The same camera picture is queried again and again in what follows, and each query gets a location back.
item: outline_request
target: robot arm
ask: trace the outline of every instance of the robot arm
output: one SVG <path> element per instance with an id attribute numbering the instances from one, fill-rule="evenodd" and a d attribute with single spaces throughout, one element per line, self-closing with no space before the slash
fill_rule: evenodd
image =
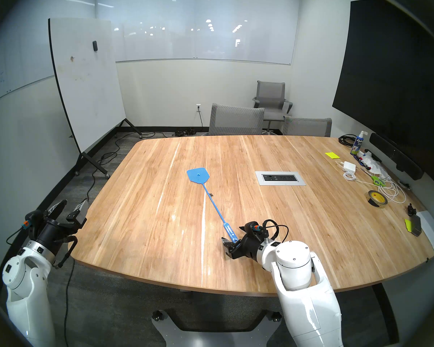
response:
<path id="1" fill-rule="evenodd" d="M 8 316 L 34 347 L 55 346 L 53 320 L 47 297 L 47 279 L 52 266 L 60 268 L 69 257 L 77 239 L 75 234 L 86 221 L 86 201 L 79 204 L 66 219 L 72 224 L 55 221 L 67 201 L 53 206 L 49 212 L 33 211 L 23 224 L 29 229 L 29 242 L 8 260 L 2 279 L 7 287 Z M 74 241 L 58 265 L 55 256 L 64 242 Z"/>
<path id="2" fill-rule="evenodd" d="M 269 239 L 266 222 L 241 227 L 246 235 L 235 243 L 222 238 L 225 253 L 232 259 L 250 257 L 272 274 L 298 347 L 342 347 L 341 310 L 319 258 L 303 242 Z M 309 287 L 312 273 L 316 285 Z"/>

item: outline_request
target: mesh chair back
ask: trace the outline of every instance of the mesh chair back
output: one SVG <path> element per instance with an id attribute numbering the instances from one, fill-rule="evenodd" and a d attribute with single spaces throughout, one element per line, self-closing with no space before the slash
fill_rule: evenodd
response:
<path id="1" fill-rule="evenodd" d="M 285 83 L 257 81 L 256 99 L 259 107 L 282 109 L 285 102 Z"/>
<path id="2" fill-rule="evenodd" d="M 262 134 L 264 108 L 243 108 L 212 104 L 210 136 Z"/>
<path id="3" fill-rule="evenodd" d="M 285 116 L 284 136 L 331 136 L 331 118 L 309 119 Z"/>

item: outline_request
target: yellow sticky note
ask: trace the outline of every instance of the yellow sticky note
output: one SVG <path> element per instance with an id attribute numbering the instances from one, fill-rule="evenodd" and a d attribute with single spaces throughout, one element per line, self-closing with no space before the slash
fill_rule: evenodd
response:
<path id="1" fill-rule="evenodd" d="M 407 231 L 411 232 L 411 221 L 405 219 L 405 226 L 407 227 Z"/>
<path id="2" fill-rule="evenodd" d="M 329 156 L 331 159 L 339 159 L 339 156 L 334 154 L 333 152 L 331 153 L 325 153 L 327 156 Z"/>

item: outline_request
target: whiteboard cleaner bottle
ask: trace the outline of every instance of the whiteboard cleaner bottle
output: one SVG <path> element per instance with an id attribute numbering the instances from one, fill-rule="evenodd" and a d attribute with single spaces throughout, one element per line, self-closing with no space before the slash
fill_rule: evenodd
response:
<path id="1" fill-rule="evenodd" d="M 360 151 L 361 144 L 363 143 L 363 135 L 368 135 L 367 132 L 364 130 L 361 131 L 360 135 L 357 137 L 357 139 L 354 142 L 354 145 L 352 146 L 352 150 L 350 151 L 350 154 L 353 156 L 357 156 L 358 152 Z"/>

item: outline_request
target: wooden table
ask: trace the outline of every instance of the wooden table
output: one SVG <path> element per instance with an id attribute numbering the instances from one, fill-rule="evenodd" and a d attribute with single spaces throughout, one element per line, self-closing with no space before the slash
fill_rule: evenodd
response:
<path id="1" fill-rule="evenodd" d="M 333 160 L 326 152 L 335 152 Z M 203 136 L 138 142 L 90 206 L 73 257 L 109 273 L 194 291 L 276 295 L 272 276 L 248 258 L 224 254 L 222 222 L 188 169 L 205 167 L 206 187 L 239 238 L 238 227 L 271 218 L 287 240 L 316 252 L 335 291 L 403 274 L 434 250 L 424 232 L 405 229 L 408 203 L 371 206 L 371 185 L 346 181 L 336 161 L 353 161 L 337 138 Z M 303 187 L 259 186 L 254 171 L 297 171 Z M 357 178 L 372 180 L 360 169 Z M 280 228 L 277 240 L 285 235 Z"/>

